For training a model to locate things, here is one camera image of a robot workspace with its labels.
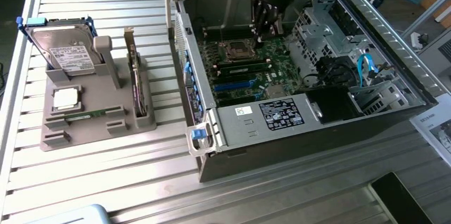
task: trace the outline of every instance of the hard drive label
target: hard drive label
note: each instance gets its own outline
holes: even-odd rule
[[[269,130],[279,130],[304,123],[292,98],[260,104]]]
[[[50,48],[49,51],[65,72],[93,69],[93,63],[82,45]]]

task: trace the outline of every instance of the slotted metal surface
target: slotted metal surface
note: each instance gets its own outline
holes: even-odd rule
[[[0,177],[4,224],[93,203],[105,207],[114,223],[387,223],[367,184],[389,171],[433,223],[449,223],[451,169],[408,123],[351,146],[197,183],[161,0],[36,0],[32,11],[33,16],[61,18],[74,11],[94,12],[98,35],[112,37],[114,58],[126,53],[121,28],[136,26],[158,127],[41,152],[45,61],[29,44],[17,45],[22,67],[17,63],[21,72],[10,91],[17,97],[10,109],[2,106],[10,113]]]

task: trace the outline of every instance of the green circuit board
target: green circuit board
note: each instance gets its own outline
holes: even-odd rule
[[[284,39],[265,41],[256,50],[251,50],[249,42],[249,39],[239,39],[198,43],[219,107],[288,96],[299,87],[296,67]]]

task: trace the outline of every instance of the cable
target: cable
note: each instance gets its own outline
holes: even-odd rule
[[[355,73],[355,71],[352,70],[352,68],[345,65],[345,64],[336,64],[337,66],[343,66],[344,68],[348,69],[348,71],[351,71],[352,75],[353,75],[353,79],[355,79],[355,85],[359,84],[359,77],[357,77],[357,74]]]
[[[359,59],[357,59],[357,73],[359,73],[359,78],[360,78],[360,87],[364,86],[364,75],[363,75],[363,71],[361,71],[361,66],[364,63],[364,58],[367,58],[367,62],[368,62],[368,71],[373,71],[376,74],[379,73],[379,69],[377,67],[375,67],[373,62],[372,62],[372,56],[369,53],[364,53],[360,55]]]
[[[0,89],[5,87],[5,75],[8,73],[2,74],[2,63],[0,63]]]

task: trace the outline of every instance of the floor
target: floor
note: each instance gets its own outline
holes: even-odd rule
[[[5,79],[8,76],[10,58],[13,55],[14,40],[17,36],[16,29],[16,16],[21,13],[24,0],[0,0],[2,8],[0,10],[0,62],[4,65]],[[392,24],[399,33],[409,26],[413,20],[424,12],[424,9],[411,3],[408,0],[385,0],[383,5],[379,8],[383,16],[387,18],[388,22]],[[441,32],[444,28],[433,22],[433,19],[429,19],[419,28],[419,33],[428,33],[429,40],[433,39]]]

